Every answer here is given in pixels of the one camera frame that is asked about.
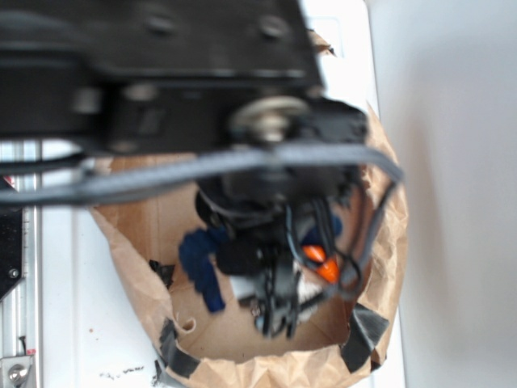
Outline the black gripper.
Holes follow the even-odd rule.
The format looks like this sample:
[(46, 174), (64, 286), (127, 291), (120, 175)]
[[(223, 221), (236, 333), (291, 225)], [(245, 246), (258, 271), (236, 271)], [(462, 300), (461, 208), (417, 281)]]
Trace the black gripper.
[[(208, 257), (214, 255), (222, 273), (250, 279), (250, 300), (259, 307), (257, 329), (266, 337), (285, 333), (292, 338), (304, 313), (336, 293), (350, 298), (357, 292), (345, 276), (361, 281), (361, 267), (353, 256), (360, 228), (355, 227), (346, 250), (338, 248), (344, 223), (331, 207), (348, 205), (352, 193), (360, 190), (359, 168), (353, 166), (201, 180), (195, 206), (207, 227), (195, 233), (197, 266), (207, 269)], [(322, 246), (328, 256), (335, 256), (339, 279), (300, 304), (300, 273), (292, 265), (297, 261), (313, 271), (317, 268), (303, 252), (304, 245)]]

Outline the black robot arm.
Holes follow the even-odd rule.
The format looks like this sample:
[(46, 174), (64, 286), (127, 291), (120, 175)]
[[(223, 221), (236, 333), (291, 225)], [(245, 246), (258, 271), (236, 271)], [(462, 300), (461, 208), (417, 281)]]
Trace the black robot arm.
[(251, 279), (258, 329), (352, 299), (363, 262), (331, 209), (363, 194), (364, 101), (296, 1), (4, 1), (1, 138), (72, 154), (1, 165), (1, 239), (32, 206), (133, 202), (195, 183), (178, 258), (209, 311)]

